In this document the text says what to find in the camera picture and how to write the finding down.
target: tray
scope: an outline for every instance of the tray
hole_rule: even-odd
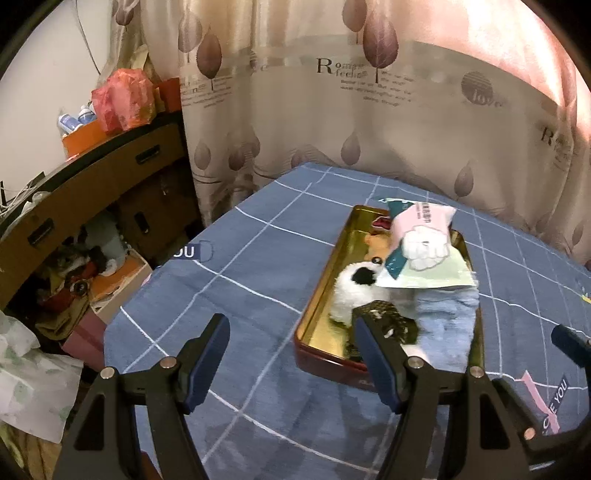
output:
[[[313,375],[365,390],[374,390],[367,368],[363,363],[346,358],[348,332],[329,320],[329,311],[336,277],[348,264],[363,260],[367,253],[367,245],[363,239],[367,233],[374,231],[371,223],[379,216],[389,216],[389,212],[365,205],[353,207],[294,334],[295,360],[299,368]],[[450,233],[452,245],[473,270],[462,234],[453,229]],[[484,368],[480,308],[476,311],[468,364]]]

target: bed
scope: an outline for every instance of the bed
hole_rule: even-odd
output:
[[[307,163],[194,239],[210,242],[211,259],[173,258],[157,268],[106,330],[106,363],[129,372],[175,355],[213,313],[229,318],[230,344],[210,394],[187,418],[212,480],[368,480],[379,470],[398,417],[374,393],[299,370],[292,338],[352,206],[383,207],[381,197],[457,208],[453,226],[479,280],[487,373],[510,381],[540,423],[540,402],[548,404],[565,379],[560,430],[587,414],[584,374],[550,341],[558,323],[582,338],[591,334],[584,267],[446,197]],[[440,407],[426,478],[437,475],[446,413]],[[137,417],[142,449],[155,462],[145,407]]]

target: curtain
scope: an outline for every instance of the curtain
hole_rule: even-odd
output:
[[[181,79],[206,225],[318,161],[443,194],[591,265],[591,93],[519,0],[115,1],[103,74],[138,50]]]

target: bottle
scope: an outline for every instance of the bottle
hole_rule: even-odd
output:
[[[82,125],[86,125],[92,122],[93,120],[96,120],[95,113],[92,110],[90,110],[87,106],[82,105],[80,107],[80,113],[78,114],[78,121]]]
[[[57,126],[67,134],[71,134],[72,132],[78,130],[82,124],[73,116],[64,113],[63,115],[57,117]]]

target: white wall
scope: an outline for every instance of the white wall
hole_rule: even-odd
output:
[[[78,0],[78,10],[101,69],[108,53],[111,2]],[[0,79],[0,180],[7,190],[19,190],[65,160],[57,116],[60,109],[77,115],[97,78],[74,0],[63,0],[29,36]],[[7,198],[14,193],[7,192]]]

